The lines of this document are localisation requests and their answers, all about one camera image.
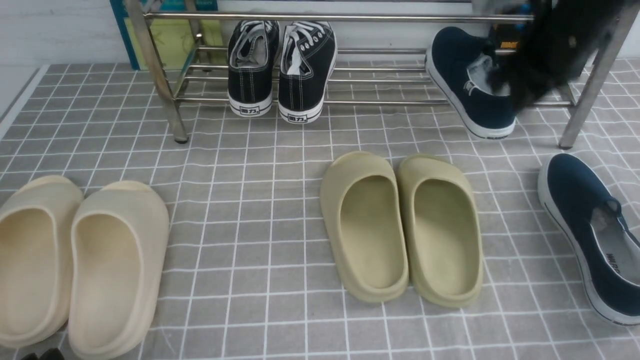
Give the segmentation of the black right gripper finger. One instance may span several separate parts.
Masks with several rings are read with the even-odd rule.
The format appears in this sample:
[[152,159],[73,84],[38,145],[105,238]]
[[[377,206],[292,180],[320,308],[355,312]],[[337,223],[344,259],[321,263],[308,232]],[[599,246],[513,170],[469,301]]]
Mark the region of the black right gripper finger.
[[521,95],[521,80],[517,69],[521,55],[517,52],[499,54],[493,41],[486,39],[482,46],[482,54],[489,57],[486,70],[488,93],[492,96]]
[[516,113],[533,105],[556,86],[556,79],[539,58],[508,55],[505,75],[510,88],[510,102]]

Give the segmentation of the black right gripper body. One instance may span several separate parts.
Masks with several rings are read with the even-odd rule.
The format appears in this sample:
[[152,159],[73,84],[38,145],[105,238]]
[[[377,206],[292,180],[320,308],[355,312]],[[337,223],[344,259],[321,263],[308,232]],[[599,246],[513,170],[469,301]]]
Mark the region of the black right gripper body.
[[578,77],[626,8],[624,0],[537,0],[519,46],[526,85],[562,85]]

